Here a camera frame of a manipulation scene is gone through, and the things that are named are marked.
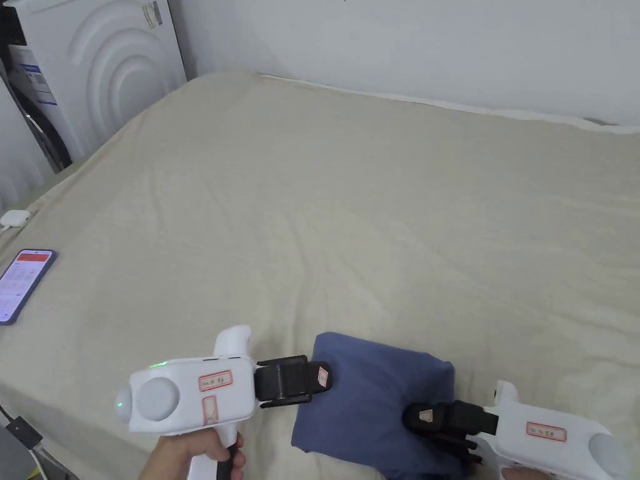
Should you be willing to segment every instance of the round knob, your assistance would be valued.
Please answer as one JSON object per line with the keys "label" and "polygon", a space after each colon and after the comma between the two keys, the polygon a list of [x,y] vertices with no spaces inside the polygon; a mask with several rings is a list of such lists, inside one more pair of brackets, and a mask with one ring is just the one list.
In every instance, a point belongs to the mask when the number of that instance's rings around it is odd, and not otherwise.
{"label": "round knob", "polygon": [[122,390],[118,392],[116,396],[116,414],[125,423],[129,423],[131,420],[131,409],[133,407],[131,401],[131,386],[127,384],[126,387],[122,387]]}
{"label": "round knob", "polygon": [[630,470],[629,460],[618,441],[611,435],[598,433],[589,440],[589,450],[600,468],[614,480],[624,480]]}
{"label": "round knob", "polygon": [[180,392],[174,382],[156,377],[142,384],[136,395],[136,406],[144,418],[159,422],[173,413],[179,400]]}

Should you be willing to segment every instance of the black handle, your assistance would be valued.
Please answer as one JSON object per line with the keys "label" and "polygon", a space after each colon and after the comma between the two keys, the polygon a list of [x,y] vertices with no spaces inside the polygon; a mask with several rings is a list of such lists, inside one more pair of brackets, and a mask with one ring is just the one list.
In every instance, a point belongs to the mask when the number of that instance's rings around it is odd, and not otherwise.
{"label": "black handle", "polygon": [[234,469],[234,457],[238,452],[238,444],[231,445],[227,450],[229,450],[229,460],[218,462],[216,480],[230,480],[231,478],[231,470]]}

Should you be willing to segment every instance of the washing machine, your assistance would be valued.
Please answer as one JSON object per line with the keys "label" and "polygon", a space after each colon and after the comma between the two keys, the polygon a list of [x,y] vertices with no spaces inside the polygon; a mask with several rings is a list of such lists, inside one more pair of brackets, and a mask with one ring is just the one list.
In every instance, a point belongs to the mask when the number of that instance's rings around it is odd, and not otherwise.
{"label": "washing machine", "polygon": [[7,0],[10,82],[71,160],[186,82],[166,0]]}

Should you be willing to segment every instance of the smartphone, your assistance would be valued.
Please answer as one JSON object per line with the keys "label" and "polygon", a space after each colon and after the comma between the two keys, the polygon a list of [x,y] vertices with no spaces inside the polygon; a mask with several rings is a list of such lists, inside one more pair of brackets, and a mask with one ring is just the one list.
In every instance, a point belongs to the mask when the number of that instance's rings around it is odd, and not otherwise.
{"label": "smartphone", "polygon": [[0,326],[12,325],[51,267],[53,250],[22,250],[0,277]]}

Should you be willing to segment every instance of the wrinkled fabric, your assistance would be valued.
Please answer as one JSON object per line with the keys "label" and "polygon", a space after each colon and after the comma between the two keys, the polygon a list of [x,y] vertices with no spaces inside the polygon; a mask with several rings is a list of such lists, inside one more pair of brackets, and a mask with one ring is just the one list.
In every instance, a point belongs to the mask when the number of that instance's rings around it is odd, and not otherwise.
{"label": "wrinkled fabric", "polygon": [[458,459],[401,421],[410,403],[454,400],[450,362],[339,333],[316,337],[313,360],[331,365],[333,387],[298,407],[291,445],[374,467],[388,480],[461,477]]}
{"label": "wrinkled fabric", "polygon": [[[640,478],[640,135],[222,74],[29,208],[0,270],[60,256],[0,328],[0,401],[106,478],[156,442],[115,417],[131,373],[239,323],[256,361],[341,332],[451,361],[464,401],[510,381],[602,423]],[[292,448],[296,412],[240,425],[247,479],[380,476]]]}

